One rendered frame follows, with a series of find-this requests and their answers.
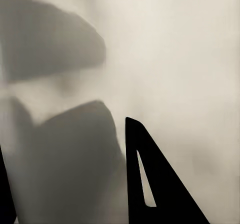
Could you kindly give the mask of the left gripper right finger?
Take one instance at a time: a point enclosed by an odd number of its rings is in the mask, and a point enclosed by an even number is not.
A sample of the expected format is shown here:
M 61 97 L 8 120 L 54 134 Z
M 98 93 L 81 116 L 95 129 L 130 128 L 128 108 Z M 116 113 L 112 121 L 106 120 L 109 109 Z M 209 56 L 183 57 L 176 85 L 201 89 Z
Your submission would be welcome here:
M 129 224 L 210 224 L 145 126 L 125 118 Z M 156 207 L 145 204 L 139 152 Z

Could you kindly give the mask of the bowl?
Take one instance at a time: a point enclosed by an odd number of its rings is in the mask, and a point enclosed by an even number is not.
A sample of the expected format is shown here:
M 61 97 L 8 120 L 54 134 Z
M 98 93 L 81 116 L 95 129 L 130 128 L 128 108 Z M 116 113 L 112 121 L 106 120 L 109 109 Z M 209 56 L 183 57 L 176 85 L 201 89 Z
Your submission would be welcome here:
M 19 224 L 129 224 L 127 117 L 209 224 L 240 224 L 240 0 L 0 0 L 0 147 Z

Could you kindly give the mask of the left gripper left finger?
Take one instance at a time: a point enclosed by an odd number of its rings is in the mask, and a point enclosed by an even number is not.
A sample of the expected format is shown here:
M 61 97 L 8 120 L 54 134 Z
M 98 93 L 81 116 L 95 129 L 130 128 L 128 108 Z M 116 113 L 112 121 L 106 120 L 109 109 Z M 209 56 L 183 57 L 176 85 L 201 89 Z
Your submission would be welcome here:
M 0 224 L 14 224 L 17 217 L 0 147 Z

